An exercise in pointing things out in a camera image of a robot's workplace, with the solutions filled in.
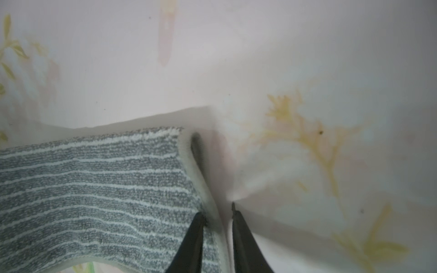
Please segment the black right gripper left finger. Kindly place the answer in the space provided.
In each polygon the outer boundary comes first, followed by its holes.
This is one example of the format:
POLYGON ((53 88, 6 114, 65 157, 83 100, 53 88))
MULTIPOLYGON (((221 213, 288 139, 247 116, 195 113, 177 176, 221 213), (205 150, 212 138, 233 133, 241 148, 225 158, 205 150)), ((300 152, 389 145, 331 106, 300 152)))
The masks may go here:
POLYGON ((198 212, 166 273, 201 273, 206 218, 198 212))

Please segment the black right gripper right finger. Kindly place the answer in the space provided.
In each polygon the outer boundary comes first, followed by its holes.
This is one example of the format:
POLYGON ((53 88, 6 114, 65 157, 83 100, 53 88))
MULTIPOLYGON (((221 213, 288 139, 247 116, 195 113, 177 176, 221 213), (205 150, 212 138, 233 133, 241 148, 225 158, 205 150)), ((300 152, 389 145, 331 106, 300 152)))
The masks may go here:
POLYGON ((236 273, 273 273, 242 213, 232 203, 232 239, 236 273))

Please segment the grey striped square dishcloth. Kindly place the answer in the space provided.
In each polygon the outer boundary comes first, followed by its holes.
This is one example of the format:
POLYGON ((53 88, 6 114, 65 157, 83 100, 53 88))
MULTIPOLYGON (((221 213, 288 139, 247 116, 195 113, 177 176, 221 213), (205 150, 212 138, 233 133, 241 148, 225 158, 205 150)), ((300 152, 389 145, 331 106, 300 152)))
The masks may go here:
POLYGON ((163 273, 197 213, 204 273, 231 271, 198 132, 157 127, 1 151, 1 271, 163 273))

